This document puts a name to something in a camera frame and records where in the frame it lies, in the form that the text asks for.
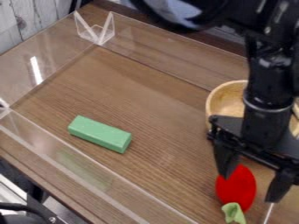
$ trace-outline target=clear plastic bracket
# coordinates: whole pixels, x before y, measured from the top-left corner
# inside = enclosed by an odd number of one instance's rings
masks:
[[[90,41],[94,45],[102,46],[116,35],[113,13],[109,12],[104,26],[88,25],[81,15],[74,11],[74,22],[78,36]]]

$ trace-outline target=wooden table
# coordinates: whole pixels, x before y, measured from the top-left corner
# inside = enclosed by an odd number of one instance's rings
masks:
[[[90,4],[81,10],[81,15],[96,23],[104,19],[106,12]],[[69,41],[51,41],[65,38],[65,33],[76,36],[73,30],[65,30],[72,25],[73,19],[66,17],[0,58],[1,69],[3,67],[11,81],[15,81],[14,74],[25,69],[13,66],[15,55],[34,52],[37,47],[34,55],[38,59],[43,55],[42,50],[46,53],[51,51],[46,48],[47,44],[60,51],[61,58],[68,58],[66,50],[76,53],[85,49],[62,68],[58,57],[45,60],[60,70],[13,104],[11,109],[193,222],[224,223],[213,190],[217,173],[210,143],[205,137],[204,102],[209,91],[221,82],[246,77],[244,58],[120,16],[116,16],[116,37],[104,47],[81,43],[78,37]],[[50,73],[50,69],[41,68],[45,74]],[[15,92],[22,91],[26,90],[19,87]],[[76,115],[132,133],[133,141],[124,155],[68,134],[66,127]],[[30,133],[33,126],[27,125],[19,128],[19,132],[35,140],[39,135]],[[118,212],[113,213],[110,205],[98,197],[98,189],[93,189],[100,186],[94,178],[98,166],[88,163],[82,155],[64,157],[60,149],[60,157],[54,156],[64,162],[69,159],[73,164],[68,164],[68,169],[76,170],[80,165],[84,166],[77,170],[81,178],[41,157],[51,154],[46,150],[49,142],[43,140],[35,151],[27,150],[0,132],[1,156],[88,222],[137,223]],[[254,173],[257,182],[256,200],[246,212],[246,223],[258,223],[266,212],[262,199],[273,175],[260,165],[249,161],[244,164]],[[114,184],[104,183],[102,192],[108,185]],[[106,190],[106,193],[126,201],[133,196],[124,189],[120,185],[117,191]],[[296,194],[293,187],[276,206],[269,223],[296,223]],[[154,204],[128,203],[128,209],[130,206],[134,210],[138,206],[142,209],[148,206],[149,213]],[[182,222],[169,219],[168,223]]]

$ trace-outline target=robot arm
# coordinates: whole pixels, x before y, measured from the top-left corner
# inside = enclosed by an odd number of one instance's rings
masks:
[[[209,140],[218,174],[233,172],[238,155],[274,170],[266,202],[299,185],[299,141],[288,129],[299,95],[299,2],[296,0],[130,0],[165,29],[196,32],[216,25],[245,37],[248,84],[242,118],[213,115]],[[158,10],[162,3],[166,11]]]

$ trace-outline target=red object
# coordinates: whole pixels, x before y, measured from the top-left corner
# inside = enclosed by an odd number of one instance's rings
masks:
[[[238,165],[228,179],[217,176],[216,179],[216,194],[220,202],[225,205],[236,202],[245,212],[254,200],[257,192],[257,184],[250,170]]]

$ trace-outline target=wooden bowl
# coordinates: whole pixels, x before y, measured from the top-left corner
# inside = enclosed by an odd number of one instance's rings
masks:
[[[234,116],[244,114],[242,92],[248,82],[245,80],[233,80],[217,86],[209,93],[205,101],[205,123],[210,128],[209,116]],[[299,107],[293,106],[293,115],[289,122],[289,130],[293,136],[299,135]]]

